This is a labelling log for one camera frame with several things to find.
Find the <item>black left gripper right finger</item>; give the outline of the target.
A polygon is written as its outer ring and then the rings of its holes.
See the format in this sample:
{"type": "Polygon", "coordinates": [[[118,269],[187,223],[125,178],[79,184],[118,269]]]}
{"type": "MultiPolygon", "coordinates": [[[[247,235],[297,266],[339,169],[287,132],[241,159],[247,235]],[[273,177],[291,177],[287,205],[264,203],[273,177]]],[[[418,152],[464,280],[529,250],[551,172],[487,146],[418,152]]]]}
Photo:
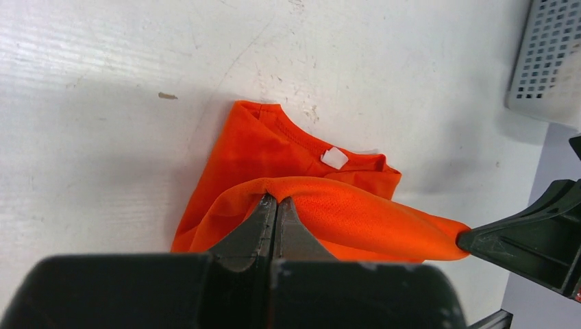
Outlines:
{"type": "Polygon", "coordinates": [[[301,222],[295,203],[287,197],[279,203],[275,218],[273,258],[292,261],[337,261],[301,222]]]}

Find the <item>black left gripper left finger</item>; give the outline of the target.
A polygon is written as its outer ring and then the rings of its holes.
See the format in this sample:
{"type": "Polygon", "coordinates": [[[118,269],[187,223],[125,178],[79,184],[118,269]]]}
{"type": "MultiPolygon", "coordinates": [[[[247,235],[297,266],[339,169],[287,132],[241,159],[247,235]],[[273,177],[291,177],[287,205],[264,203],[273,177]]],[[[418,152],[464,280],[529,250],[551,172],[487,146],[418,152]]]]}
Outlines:
{"type": "Polygon", "coordinates": [[[252,213],[210,249],[207,328],[264,328],[277,202],[266,194],[252,213]]]}

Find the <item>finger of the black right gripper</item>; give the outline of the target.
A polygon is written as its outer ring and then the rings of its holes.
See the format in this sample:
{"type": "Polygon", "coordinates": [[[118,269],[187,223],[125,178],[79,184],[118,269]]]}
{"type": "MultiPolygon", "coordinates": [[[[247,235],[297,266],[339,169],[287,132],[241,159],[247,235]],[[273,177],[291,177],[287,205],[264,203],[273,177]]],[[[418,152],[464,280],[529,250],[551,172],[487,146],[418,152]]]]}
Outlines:
{"type": "Polygon", "coordinates": [[[556,180],[532,205],[458,235],[457,246],[570,300],[580,299],[580,182],[556,180]]]}

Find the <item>orange t-shirt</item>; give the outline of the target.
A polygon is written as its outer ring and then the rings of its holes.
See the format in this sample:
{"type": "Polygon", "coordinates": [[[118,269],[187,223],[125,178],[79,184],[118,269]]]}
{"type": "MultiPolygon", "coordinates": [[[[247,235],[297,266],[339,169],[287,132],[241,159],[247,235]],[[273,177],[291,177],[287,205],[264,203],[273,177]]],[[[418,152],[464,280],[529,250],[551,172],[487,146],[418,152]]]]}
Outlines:
{"type": "Polygon", "coordinates": [[[204,252],[253,212],[266,194],[292,199],[300,221],[344,261],[422,263],[466,257],[468,227],[398,204],[401,173],[383,154],[339,149],[297,127],[277,104],[236,101],[190,197],[172,252],[204,252]]]}

